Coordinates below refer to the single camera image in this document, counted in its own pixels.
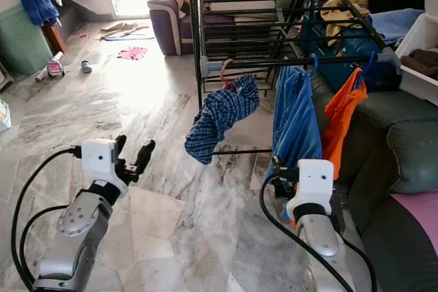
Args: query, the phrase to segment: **armrest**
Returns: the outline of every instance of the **armrest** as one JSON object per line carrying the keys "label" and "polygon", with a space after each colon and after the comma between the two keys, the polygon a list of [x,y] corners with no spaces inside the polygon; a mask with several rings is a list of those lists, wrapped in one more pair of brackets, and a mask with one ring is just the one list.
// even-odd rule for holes
{"label": "armrest", "polygon": [[350,191],[349,208],[362,231],[370,211],[389,194],[415,194],[438,188],[438,120],[393,125],[386,142],[367,158]]}
{"label": "armrest", "polygon": [[164,55],[181,54],[179,8],[175,0],[148,0],[152,28]]}
{"label": "armrest", "polygon": [[149,10],[165,10],[163,6],[172,10],[179,17],[179,8],[176,0],[148,0]]}

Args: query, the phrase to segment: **clothes drying rack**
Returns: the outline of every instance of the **clothes drying rack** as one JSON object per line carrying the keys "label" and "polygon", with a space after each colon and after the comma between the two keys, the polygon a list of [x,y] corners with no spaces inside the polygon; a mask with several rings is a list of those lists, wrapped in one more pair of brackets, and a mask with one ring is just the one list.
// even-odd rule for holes
{"label": "clothes drying rack", "polygon": [[[311,42],[332,39],[343,40],[346,38],[367,38],[383,52],[374,57],[375,62],[396,61],[393,51],[388,51],[382,38],[376,33],[371,25],[360,15],[349,0],[341,0],[342,5],[337,7],[325,7],[324,10],[348,10],[352,13],[351,20],[322,21],[318,19],[318,12],[326,0],[286,0],[290,1],[287,8],[251,8],[232,10],[213,10],[207,5],[213,3],[236,3],[257,1],[280,1],[280,0],[190,0],[190,16],[192,20],[192,37],[194,47],[194,61],[196,69],[196,82],[198,88],[199,108],[203,104],[203,94],[208,92],[206,84],[220,82],[218,71],[226,60],[232,58],[227,69],[245,69],[244,72],[233,72],[226,74],[232,80],[239,75],[255,73],[259,90],[264,90],[265,95],[274,86],[275,75],[282,66],[302,65],[305,68],[314,63],[310,56]],[[301,16],[306,14],[307,21],[299,21]],[[249,16],[267,17],[266,19],[252,19],[237,23],[221,23],[215,20],[206,19],[211,15],[221,16]],[[323,25],[324,30],[327,24],[348,23],[360,25],[365,34],[360,36],[343,36],[342,33],[336,36],[312,36],[312,27]],[[304,36],[291,36],[291,28],[308,25],[307,33]],[[302,49],[297,51],[297,42]],[[319,64],[336,63],[368,63],[370,55],[345,56],[345,57],[319,57]],[[271,152],[271,149],[259,150],[230,150],[217,151],[214,155],[243,154]]]}

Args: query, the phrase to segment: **plaid shirt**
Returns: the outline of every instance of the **plaid shirt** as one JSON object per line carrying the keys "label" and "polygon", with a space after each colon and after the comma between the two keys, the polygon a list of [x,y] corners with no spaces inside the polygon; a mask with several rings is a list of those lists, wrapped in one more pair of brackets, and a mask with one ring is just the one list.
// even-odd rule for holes
{"label": "plaid shirt", "polygon": [[202,164],[211,162],[214,148],[224,139],[225,131],[259,106],[259,91],[252,75],[244,75],[233,84],[235,92],[218,90],[207,96],[186,136],[185,150]]}

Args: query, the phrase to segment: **orange cloth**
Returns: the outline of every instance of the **orange cloth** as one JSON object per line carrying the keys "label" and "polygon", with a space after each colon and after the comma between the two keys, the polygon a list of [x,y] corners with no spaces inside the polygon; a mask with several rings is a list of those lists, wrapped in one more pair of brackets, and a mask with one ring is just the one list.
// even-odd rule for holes
{"label": "orange cloth", "polygon": [[362,81],[359,89],[353,90],[361,72],[361,68],[355,69],[330,103],[326,105],[325,114],[327,118],[331,119],[331,122],[322,135],[322,158],[329,160],[335,166],[333,179],[339,177],[342,144],[347,135],[353,112],[357,103],[368,97],[365,81]]}

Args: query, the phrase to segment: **plastic clothes hanger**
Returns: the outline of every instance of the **plastic clothes hanger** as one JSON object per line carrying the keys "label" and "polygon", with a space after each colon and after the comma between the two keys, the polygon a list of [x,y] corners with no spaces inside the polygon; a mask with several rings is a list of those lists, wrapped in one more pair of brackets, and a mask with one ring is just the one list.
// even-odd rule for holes
{"label": "plastic clothes hanger", "polygon": [[370,70],[371,65],[374,62],[374,58],[376,57],[376,52],[372,51],[371,55],[370,55],[370,60],[367,64],[367,66],[363,69],[363,71],[361,72],[361,74],[359,75],[359,77],[357,78],[356,84],[354,89],[359,89],[361,87],[362,81],[363,81],[363,77],[366,75],[366,73]]}
{"label": "plastic clothes hanger", "polygon": [[315,53],[312,53],[309,55],[309,57],[313,58],[313,70],[312,73],[309,75],[309,78],[312,78],[318,69],[318,56]]}

